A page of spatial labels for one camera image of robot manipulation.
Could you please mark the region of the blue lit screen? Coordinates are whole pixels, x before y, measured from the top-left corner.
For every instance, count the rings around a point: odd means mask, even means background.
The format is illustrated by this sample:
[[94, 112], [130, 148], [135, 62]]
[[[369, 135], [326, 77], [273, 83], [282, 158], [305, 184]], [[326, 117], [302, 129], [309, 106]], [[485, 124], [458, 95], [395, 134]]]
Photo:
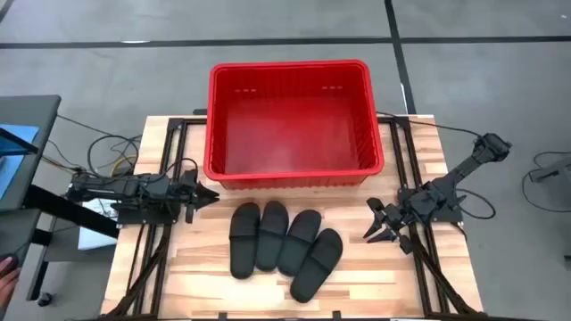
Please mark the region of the blue lit screen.
[[37, 135], [38, 128], [23, 125], [0, 124], [0, 200], [4, 199], [6, 192], [14, 180], [16, 173], [26, 155], [31, 152], [15, 143], [13, 140], [2, 137], [2, 132], [8, 132], [21, 141], [31, 144]]

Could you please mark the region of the person's hand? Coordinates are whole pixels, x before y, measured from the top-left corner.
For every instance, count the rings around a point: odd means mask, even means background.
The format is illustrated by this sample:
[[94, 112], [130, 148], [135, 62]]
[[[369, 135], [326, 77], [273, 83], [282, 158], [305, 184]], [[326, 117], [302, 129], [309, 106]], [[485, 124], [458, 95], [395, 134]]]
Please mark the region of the person's hand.
[[9, 255], [0, 262], [0, 311], [6, 310], [19, 281], [21, 269], [16, 256]]

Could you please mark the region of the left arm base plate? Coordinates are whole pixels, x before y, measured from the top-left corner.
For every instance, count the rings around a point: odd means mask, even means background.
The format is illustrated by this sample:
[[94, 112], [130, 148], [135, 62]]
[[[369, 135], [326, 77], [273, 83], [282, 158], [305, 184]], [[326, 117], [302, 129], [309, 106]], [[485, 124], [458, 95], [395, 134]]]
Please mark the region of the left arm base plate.
[[118, 203], [112, 207], [116, 210], [121, 225], [168, 225], [176, 223], [180, 213], [178, 203], [151, 204], [147, 207]]

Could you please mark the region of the grey desk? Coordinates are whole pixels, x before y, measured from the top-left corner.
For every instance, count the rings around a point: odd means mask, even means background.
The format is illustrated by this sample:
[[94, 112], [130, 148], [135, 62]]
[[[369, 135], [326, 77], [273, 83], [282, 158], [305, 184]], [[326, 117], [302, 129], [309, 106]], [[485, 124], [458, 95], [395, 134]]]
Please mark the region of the grey desk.
[[49, 265], [45, 255], [53, 233], [37, 228], [41, 210], [24, 207], [23, 200], [42, 159], [60, 102], [58, 95], [0, 96], [0, 124], [38, 128], [31, 143], [37, 151], [24, 157], [4, 199], [0, 200], [0, 261], [9, 255], [16, 256], [20, 268], [30, 245], [42, 247], [27, 294], [27, 300], [34, 302], [42, 292]]

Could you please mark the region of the black rubber slide sandal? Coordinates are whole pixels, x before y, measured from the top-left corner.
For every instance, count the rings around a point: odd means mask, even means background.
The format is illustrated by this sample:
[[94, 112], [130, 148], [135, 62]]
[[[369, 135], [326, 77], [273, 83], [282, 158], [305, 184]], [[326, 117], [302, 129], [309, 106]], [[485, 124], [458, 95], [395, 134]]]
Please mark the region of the black rubber slide sandal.
[[261, 211], [254, 202], [238, 206], [229, 228], [230, 273], [236, 279], [249, 278], [254, 270]]
[[304, 258], [319, 232], [321, 215], [315, 210], [303, 210], [295, 216], [285, 236], [277, 269], [286, 276], [296, 276]]
[[288, 227], [289, 215], [286, 207], [278, 201], [268, 202], [258, 230], [255, 267], [259, 270], [271, 272], [277, 267]]
[[341, 236], [331, 228], [322, 230], [295, 275], [291, 296], [300, 303], [307, 303], [316, 295], [323, 283], [335, 270], [343, 255]]

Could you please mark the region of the red plastic bin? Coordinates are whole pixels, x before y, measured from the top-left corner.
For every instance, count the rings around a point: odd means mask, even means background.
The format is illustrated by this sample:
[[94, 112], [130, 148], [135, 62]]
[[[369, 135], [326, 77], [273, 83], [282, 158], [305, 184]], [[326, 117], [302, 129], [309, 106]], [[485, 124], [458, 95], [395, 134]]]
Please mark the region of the red plastic bin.
[[224, 188], [360, 185], [384, 165], [365, 62], [212, 68], [203, 170]]

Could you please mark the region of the white box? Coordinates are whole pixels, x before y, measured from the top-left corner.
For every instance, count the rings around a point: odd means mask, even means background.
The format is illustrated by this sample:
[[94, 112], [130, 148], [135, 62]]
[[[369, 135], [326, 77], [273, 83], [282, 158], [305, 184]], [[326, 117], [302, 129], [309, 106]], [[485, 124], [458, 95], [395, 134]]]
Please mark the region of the white box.
[[[114, 201], [111, 200], [93, 199], [92, 201], [84, 202], [83, 206], [106, 218], [117, 221], [118, 213], [112, 207], [113, 204]], [[116, 238], [97, 233], [84, 227], [79, 229], [78, 249], [80, 251], [98, 249], [105, 246], [115, 245], [116, 243]]]

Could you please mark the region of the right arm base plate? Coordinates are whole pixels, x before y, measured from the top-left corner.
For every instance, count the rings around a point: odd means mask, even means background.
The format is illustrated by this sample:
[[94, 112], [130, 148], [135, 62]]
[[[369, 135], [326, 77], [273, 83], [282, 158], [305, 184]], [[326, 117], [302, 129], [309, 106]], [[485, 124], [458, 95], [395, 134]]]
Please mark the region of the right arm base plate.
[[458, 223], [462, 220], [459, 203], [463, 198], [458, 201], [452, 187], [440, 190], [423, 185], [416, 189], [401, 189], [398, 200], [407, 212], [425, 224], [429, 221]]

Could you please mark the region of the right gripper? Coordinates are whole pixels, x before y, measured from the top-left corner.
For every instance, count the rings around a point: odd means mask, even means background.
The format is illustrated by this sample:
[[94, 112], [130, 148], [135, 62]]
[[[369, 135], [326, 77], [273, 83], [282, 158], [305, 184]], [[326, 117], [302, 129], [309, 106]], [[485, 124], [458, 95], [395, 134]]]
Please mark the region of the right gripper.
[[374, 221], [363, 235], [368, 243], [395, 242], [405, 254], [417, 253], [428, 255], [428, 251], [419, 240], [413, 241], [411, 236], [401, 232], [404, 227], [417, 223], [418, 219], [410, 212], [393, 204], [384, 205], [377, 198], [368, 198], [368, 207], [374, 214]]

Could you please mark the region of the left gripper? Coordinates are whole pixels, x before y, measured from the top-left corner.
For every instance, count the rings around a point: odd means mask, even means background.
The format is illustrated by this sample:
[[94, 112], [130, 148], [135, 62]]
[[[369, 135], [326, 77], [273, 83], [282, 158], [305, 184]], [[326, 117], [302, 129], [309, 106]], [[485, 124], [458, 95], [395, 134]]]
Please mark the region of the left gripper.
[[195, 210], [219, 201], [219, 193], [205, 187], [198, 180], [197, 169], [185, 170], [178, 178], [177, 185], [181, 202], [186, 208], [185, 222], [187, 224], [193, 223]]

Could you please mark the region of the black desk frame beam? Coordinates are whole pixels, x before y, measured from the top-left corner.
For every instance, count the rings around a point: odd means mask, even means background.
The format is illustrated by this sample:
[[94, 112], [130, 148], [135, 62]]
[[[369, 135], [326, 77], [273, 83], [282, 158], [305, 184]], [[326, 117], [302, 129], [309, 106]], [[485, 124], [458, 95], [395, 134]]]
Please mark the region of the black desk frame beam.
[[99, 213], [70, 202], [61, 196], [51, 193], [36, 185], [31, 185], [26, 192], [23, 206], [41, 210], [56, 218], [61, 218], [77, 226], [95, 231], [112, 238], [119, 236], [117, 223]]

